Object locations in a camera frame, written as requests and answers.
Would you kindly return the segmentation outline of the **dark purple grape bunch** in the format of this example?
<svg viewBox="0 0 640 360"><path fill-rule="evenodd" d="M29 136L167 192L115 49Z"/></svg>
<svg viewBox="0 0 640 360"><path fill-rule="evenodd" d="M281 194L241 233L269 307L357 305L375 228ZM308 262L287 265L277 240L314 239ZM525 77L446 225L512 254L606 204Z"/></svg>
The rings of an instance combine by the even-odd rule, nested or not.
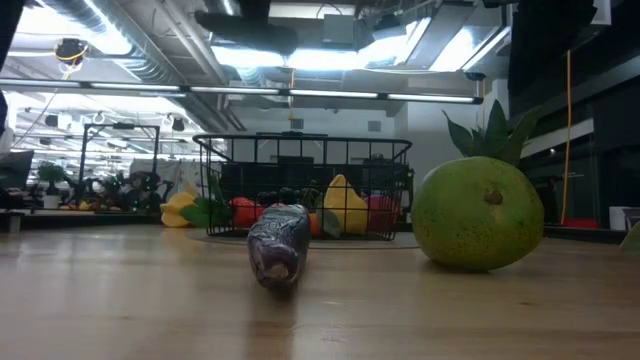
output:
<svg viewBox="0 0 640 360"><path fill-rule="evenodd" d="M313 208L318 204L321 195L322 193L315 188L292 189L282 187L278 191L260 192L257 201L266 207L280 203L285 205L298 204Z"/></svg>

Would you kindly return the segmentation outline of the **green leafy vegetable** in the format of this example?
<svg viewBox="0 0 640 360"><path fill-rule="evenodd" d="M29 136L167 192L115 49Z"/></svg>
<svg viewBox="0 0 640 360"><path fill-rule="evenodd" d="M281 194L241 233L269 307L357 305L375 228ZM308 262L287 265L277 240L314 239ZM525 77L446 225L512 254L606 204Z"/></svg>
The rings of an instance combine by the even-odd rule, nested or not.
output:
<svg viewBox="0 0 640 360"><path fill-rule="evenodd" d="M224 201L198 197L180 210L180 215L196 228L205 229L208 235L230 230L232 211Z"/></svg>

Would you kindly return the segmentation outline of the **yellow pear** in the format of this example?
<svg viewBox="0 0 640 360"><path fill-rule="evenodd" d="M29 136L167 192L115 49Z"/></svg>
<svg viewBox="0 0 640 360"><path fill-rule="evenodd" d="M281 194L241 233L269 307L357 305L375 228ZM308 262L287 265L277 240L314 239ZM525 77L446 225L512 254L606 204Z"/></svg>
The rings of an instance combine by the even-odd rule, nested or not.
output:
<svg viewBox="0 0 640 360"><path fill-rule="evenodd" d="M341 233L364 235L368 225L368 205L346 177L338 174L329 184L323 205L338 220Z"/></svg>

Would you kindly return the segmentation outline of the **purple eggplant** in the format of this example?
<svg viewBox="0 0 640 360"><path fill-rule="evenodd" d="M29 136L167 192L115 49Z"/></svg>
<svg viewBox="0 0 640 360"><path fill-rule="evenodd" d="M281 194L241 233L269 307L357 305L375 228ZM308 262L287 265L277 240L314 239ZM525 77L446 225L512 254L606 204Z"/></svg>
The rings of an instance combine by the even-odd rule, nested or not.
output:
<svg viewBox="0 0 640 360"><path fill-rule="evenodd" d="M270 291L288 292L303 274L312 238L311 219L302 205L273 205L247 235L251 269Z"/></svg>

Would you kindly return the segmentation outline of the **round green pomelo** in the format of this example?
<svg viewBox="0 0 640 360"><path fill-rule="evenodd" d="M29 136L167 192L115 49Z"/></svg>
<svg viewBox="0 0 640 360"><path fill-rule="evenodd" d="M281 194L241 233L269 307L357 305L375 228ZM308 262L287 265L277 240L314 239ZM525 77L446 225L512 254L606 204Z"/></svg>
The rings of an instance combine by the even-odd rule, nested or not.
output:
<svg viewBox="0 0 640 360"><path fill-rule="evenodd" d="M412 228L424 254L470 271L509 266L543 239L544 208L515 166L488 157L432 169L415 192Z"/></svg>

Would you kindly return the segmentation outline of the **green pear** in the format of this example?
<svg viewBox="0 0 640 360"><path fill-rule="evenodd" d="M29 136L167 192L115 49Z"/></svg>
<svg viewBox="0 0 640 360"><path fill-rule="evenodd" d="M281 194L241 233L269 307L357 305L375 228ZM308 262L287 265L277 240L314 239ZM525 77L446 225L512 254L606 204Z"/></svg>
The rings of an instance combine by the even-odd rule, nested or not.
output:
<svg viewBox="0 0 640 360"><path fill-rule="evenodd" d="M640 221L630 228L619 249L624 253L640 254Z"/></svg>

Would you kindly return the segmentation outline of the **overhead LED light bar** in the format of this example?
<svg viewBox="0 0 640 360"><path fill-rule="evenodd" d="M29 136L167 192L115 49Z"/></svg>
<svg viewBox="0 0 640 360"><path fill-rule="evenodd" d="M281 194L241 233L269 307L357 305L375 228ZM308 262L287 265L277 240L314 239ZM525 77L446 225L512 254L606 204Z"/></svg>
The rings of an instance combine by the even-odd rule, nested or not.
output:
<svg viewBox="0 0 640 360"><path fill-rule="evenodd" d="M230 87L230 86L192 86L192 85L158 85L142 83L92 82L71 80L20 79L0 77L0 89L35 92L54 92L55 90L69 93L137 93L141 96L181 97L187 94L221 94L221 95L258 95L283 97L318 97L358 99L375 101L422 102L422 103L452 103L464 105L479 105L484 102L482 97L388 93L371 91L346 90L312 90L299 88L262 88L262 87Z"/></svg>

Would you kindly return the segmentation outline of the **grey ceiling unit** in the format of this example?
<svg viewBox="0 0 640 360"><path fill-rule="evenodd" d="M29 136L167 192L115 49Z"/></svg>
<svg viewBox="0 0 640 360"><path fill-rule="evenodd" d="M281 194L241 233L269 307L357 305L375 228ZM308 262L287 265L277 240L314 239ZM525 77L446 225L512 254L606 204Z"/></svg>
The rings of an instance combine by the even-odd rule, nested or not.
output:
<svg viewBox="0 0 640 360"><path fill-rule="evenodd" d="M325 14L322 25L322 45L325 48L354 48L356 43L356 20L353 16Z"/></svg>

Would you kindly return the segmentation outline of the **white printed banner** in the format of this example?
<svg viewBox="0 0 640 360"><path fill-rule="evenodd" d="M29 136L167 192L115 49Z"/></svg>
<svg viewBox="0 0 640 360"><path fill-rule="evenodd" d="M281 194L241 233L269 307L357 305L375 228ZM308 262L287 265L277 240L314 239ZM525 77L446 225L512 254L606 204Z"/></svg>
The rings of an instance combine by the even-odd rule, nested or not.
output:
<svg viewBox="0 0 640 360"><path fill-rule="evenodd" d="M130 174L144 171L152 171L151 159L134 159L130 165ZM168 198L175 193L184 190L185 182L197 188L201 186L200 165L195 161L187 160L157 160L156 174L161 181L170 181L174 184L172 190L168 192Z"/></svg>

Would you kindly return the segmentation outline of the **hanging black ceiling device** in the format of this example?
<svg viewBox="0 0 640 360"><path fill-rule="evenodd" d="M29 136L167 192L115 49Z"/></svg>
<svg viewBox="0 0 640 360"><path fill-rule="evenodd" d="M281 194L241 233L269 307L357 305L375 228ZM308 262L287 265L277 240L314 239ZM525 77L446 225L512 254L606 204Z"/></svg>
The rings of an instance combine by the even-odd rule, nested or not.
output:
<svg viewBox="0 0 640 360"><path fill-rule="evenodd" d="M55 47L54 55L61 62L69 66L80 65L89 50L86 41L77 38L63 38Z"/></svg>

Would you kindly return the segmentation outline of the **black background robot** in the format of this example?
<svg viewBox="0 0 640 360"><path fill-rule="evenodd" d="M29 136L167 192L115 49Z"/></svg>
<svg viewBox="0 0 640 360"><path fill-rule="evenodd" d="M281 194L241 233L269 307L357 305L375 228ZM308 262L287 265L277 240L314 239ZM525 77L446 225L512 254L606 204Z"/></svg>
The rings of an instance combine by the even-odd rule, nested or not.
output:
<svg viewBox="0 0 640 360"><path fill-rule="evenodd" d="M130 189L123 195L125 209L149 215L159 214L174 183L162 180L155 172L137 171L128 178Z"/></svg>

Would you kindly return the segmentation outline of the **round grey mat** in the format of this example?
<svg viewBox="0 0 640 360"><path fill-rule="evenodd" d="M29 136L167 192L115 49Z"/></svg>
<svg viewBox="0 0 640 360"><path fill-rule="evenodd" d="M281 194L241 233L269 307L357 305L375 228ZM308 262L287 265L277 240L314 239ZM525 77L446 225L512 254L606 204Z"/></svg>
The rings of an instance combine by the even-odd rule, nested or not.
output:
<svg viewBox="0 0 640 360"><path fill-rule="evenodd" d="M225 244L245 246L246 239L244 237L221 237L209 236L203 230L188 230L186 236L192 240L198 240L206 243ZM413 233L399 233L391 241L385 240L312 240L309 245L310 249L324 250L389 250L389 249L418 249Z"/></svg>

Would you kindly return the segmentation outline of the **small potted plant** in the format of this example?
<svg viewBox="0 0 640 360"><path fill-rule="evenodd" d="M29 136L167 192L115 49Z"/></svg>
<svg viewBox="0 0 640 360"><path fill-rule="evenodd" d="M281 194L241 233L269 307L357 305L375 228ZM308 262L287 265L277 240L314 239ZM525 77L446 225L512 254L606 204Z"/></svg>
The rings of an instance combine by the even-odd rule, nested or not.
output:
<svg viewBox="0 0 640 360"><path fill-rule="evenodd" d="M43 196L43 208L57 209L61 201L57 184L64 181L64 169L51 162L42 162L38 167L38 177L41 182L47 185Z"/></svg>

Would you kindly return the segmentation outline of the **tall green leafy plant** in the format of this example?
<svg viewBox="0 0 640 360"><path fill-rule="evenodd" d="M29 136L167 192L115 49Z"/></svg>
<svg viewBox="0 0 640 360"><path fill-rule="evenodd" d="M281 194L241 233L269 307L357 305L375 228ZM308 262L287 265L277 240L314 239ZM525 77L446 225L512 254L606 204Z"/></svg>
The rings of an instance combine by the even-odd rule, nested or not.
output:
<svg viewBox="0 0 640 360"><path fill-rule="evenodd" d="M453 122L443 111L447 120L449 136L464 157L489 157L518 166L526 141L539 119L539 108L527 112L515 127L508 128L504 109L495 100L485 127L467 129Z"/></svg>

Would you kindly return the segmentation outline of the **dark monitor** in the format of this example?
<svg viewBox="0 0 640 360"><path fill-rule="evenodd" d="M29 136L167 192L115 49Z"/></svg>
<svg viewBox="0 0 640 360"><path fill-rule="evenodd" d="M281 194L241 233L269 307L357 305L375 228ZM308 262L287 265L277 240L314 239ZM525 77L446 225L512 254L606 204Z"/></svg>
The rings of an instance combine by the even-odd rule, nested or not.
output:
<svg viewBox="0 0 640 360"><path fill-rule="evenodd" d="M33 151L0 153L0 188L22 189L30 173Z"/></svg>

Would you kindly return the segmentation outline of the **black metal frame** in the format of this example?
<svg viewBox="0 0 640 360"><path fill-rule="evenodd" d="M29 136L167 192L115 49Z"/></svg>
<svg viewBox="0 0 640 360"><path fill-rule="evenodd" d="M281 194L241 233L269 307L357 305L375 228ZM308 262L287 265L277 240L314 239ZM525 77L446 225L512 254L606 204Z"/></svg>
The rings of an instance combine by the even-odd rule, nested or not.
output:
<svg viewBox="0 0 640 360"><path fill-rule="evenodd" d="M91 133L91 129L92 128L96 128L97 130L94 133ZM102 138L103 136L100 135L100 132L106 128L111 128L111 129L115 129L115 130L119 130L119 131L132 131L135 129L141 129L143 130L143 132L146 132L147 130L145 129L150 129L155 131L155 135L150 137L149 139L147 138L142 138L142 140L151 140L154 144L154 148L153 148L153 157L152 159L152 171L150 172L150 174L152 175L148 175L149 179L150 178L154 178L157 176L156 174L156 163L158 160L158 152L159 152L159 140L160 140L160 126L156 126L156 125L136 125L133 123L124 123L124 122L116 122L113 124L95 124L95 123L89 123L89 124L85 124L84 125L84 133L83 133L83 137L82 137L82 147L81 147L81 155L80 155L80 167L79 167L79 185L85 185L86 186L86 190L87 191L92 191L93 189L93 185L89 184L89 182L87 182L88 180L84 177L84 173L85 173L85 162L86 162L86 157L87 157L87 146L88 144L95 138ZM126 137L126 136L121 136L120 137L121 140L123 141L142 141L142 140L135 140L132 137ZM145 194L148 195L148 198L154 198L157 197L156 194L156 190L157 187L160 183L159 177L156 179L157 181L151 181L150 183L148 183L147 185L145 185L144 190L141 188L140 190L140 194L142 195L143 191Z"/></svg>

